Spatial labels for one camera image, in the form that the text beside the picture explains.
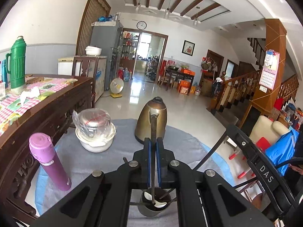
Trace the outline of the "white ceramic spoon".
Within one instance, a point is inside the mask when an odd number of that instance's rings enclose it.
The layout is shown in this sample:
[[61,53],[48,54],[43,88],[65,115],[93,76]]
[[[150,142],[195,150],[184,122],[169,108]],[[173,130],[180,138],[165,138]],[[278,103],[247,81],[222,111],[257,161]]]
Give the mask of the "white ceramic spoon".
[[150,193],[148,193],[148,191],[145,191],[144,192],[144,197],[149,200],[149,201],[152,201],[152,195]]
[[159,202],[157,200],[154,200],[154,207],[155,208],[163,208],[167,205],[167,202]]

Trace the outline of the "dark grey utensil holder cup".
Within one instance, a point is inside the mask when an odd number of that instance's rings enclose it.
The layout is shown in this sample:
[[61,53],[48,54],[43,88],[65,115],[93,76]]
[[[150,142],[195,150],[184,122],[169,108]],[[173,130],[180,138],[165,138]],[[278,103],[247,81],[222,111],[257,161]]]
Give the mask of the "dark grey utensil holder cup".
[[155,200],[159,202],[167,202],[167,205],[163,208],[155,208],[154,205],[152,204],[152,201],[149,201],[144,197],[145,191],[148,191],[148,193],[152,194],[151,188],[142,190],[139,198],[139,202],[144,202],[145,205],[137,206],[140,214],[149,218],[176,214],[177,213],[176,190],[172,191],[172,193],[170,193],[163,199],[159,199],[168,190],[170,189],[162,189],[160,187],[155,187]]

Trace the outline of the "white bowl with plastic wrap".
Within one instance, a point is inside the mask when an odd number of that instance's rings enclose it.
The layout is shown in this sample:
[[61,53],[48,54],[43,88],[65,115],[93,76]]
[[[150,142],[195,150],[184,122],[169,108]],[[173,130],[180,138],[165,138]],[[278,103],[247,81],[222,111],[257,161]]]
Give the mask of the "white bowl with plastic wrap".
[[111,146],[116,128],[105,110],[97,108],[85,109],[81,112],[74,110],[72,121],[76,126],[76,137],[87,151],[101,153]]

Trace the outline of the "gold electric kettle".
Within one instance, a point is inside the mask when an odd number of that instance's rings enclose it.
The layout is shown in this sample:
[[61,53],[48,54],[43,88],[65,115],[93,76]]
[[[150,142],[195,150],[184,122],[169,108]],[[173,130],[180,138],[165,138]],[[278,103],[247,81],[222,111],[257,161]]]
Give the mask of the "gold electric kettle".
[[135,138],[141,144],[145,138],[151,141],[164,138],[167,124],[167,108],[159,96],[148,101],[143,107],[135,128]]

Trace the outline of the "small standing fan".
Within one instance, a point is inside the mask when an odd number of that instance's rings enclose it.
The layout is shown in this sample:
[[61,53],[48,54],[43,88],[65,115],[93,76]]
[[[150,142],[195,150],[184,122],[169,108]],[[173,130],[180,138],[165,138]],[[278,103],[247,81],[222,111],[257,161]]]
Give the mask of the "small standing fan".
[[121,78],[113,79],[110,83],[110,96],[112,98],[122,97],[122,90],[124,88],[124,81]]

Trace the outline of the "purple thermos bottle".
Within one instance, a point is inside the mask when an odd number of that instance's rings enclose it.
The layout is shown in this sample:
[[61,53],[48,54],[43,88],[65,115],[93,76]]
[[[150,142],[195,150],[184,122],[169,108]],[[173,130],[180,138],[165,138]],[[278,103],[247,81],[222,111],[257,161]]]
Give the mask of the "purple thermos bottle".
[[71,188],[71,180],[62,166],[51,137],[45,133],[32,134],[29,137],[29,149],[54,185],[61,191],[68,191]]

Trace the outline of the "wooden stair railing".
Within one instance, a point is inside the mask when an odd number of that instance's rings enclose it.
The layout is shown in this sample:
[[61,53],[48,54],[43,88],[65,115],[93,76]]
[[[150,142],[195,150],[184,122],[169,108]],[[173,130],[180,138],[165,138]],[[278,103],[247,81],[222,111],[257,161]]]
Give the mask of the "wooden stair railing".
[[[222,82],[219,90],[212,97],[208,110],[222,112],[224,108],[230,108],[240,101],[252,100],[260,76],[261,70],[257,70]],[[294,99],[298,88],[298,78],[296,75],[292,75],[281,83],[277,90],[277,97],[274,99],[282,98],[283,101],[288,101],[290,98]]]

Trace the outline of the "dark wooden side table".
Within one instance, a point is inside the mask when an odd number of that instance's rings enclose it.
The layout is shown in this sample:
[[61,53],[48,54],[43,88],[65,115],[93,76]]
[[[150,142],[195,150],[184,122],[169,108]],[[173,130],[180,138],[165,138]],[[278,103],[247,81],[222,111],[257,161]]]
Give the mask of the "dark wooden side table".
[[168,83],[167,83],[167,86],[165,89],[166,91],[169,89],[170,80],[174,76],[175,79],[189,79],[190,80],[190,85],[188,87],[188,92],[187,92],[188,95],[190,94],[190,90],[193,85],[193,81],[194,81],[194,77],[195,77],[194,75],[190,75],[190,74],[187,74],[187,73],[184,73],[181,71],[177,71],[177,70],[172,70],[171,68],[165,69],[164,76],[166,76],[166,74],[168,74],[168,76],[169,76]]

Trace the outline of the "dark wooden sideboard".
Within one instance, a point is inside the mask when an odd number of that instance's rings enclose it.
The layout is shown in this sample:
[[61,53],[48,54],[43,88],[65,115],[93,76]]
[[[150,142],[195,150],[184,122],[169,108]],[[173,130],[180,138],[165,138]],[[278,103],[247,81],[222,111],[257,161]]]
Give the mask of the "dark wooden sideboard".
[[43,132],[56,144],[67,132],[73,110],[91,107],[93,79],[83,76],[76,79],[27,110],[1,136],[1,202],[13,218],[23,223],[31,224],[37,219],[35,208],[25,202],[40,166],[30,154],[29,137]]

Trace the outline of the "white chest freezer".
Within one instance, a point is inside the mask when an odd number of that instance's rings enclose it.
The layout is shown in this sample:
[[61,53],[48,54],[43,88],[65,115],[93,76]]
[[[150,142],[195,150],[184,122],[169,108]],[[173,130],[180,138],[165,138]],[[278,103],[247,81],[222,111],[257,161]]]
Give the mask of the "white chest freezer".
[[58,75],[86,76],[94,79],[94,103],[104,93],[106,56],[71,56],[58,59]]

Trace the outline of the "white rice cooker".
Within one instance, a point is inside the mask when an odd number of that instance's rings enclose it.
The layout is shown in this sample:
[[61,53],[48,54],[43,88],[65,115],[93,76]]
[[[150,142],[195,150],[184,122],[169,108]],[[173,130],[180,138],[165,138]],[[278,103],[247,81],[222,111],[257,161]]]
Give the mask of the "white rice cooker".
[[100,56],[102,53],[102,49],[95,46],[87,46],[85,48],[85,53],[88,56]]

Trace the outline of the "grey refrigerator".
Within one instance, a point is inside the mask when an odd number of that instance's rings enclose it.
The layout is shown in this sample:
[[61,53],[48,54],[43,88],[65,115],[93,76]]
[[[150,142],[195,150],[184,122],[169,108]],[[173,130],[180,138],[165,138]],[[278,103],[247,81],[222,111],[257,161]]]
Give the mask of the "grey refrigerator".
[[122,52],[123,25],[120,21],[109,21],[94,22],[91,26],[90,45],[101,48],[101,55],[107,57],[104,90],[108,90],[111,81],[118,76]]

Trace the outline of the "green thermos jug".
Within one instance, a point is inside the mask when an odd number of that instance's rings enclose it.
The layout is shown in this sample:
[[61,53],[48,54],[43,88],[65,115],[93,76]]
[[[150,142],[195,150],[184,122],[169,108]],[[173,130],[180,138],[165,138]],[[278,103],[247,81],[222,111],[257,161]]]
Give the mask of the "green thermos jug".
[[6,71],[10,77],[10,88],[13,94],[19,95],[26,89],[25,58],[26,43],[23,36],[19,36],[6,54]]

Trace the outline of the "brown wooden door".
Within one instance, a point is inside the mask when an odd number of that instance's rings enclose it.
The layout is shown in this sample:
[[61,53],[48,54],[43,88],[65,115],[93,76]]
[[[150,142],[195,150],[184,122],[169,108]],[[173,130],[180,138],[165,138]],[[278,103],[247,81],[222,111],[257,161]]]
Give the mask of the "brown wooden door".
[[92,35],[92,23],[102,16],[108,16],[111,6],[106,0],[87,0],[79,26],[76,43],[76,55],[84,55]]

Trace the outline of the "framed wall picture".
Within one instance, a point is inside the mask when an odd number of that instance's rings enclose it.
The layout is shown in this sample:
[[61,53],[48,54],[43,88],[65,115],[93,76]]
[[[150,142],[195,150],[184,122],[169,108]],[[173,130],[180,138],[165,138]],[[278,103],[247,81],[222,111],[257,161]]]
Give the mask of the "framed wall picture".
[[195,48],[195,43],[189,42],[188,40],[185,40],[183,43],[182,53],[192,56]]

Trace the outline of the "wall calendar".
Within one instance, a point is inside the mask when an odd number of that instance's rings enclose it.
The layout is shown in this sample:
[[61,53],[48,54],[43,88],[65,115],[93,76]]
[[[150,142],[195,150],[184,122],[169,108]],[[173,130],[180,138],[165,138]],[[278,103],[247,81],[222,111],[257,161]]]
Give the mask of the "wall calendar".
[[274,89],[279,66],[279,56],[280,54],[274,50],[267,50],[265,54],[259,84],[270,90]]

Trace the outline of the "round wall clock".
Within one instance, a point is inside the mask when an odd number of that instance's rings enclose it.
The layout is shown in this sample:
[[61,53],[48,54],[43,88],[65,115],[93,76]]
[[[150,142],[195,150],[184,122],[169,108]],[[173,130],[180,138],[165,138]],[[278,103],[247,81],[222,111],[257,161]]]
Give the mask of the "round wall clock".
[[137,22],[137,29],[138,30],[145,30],[147,28],[147,23],[145,21]]

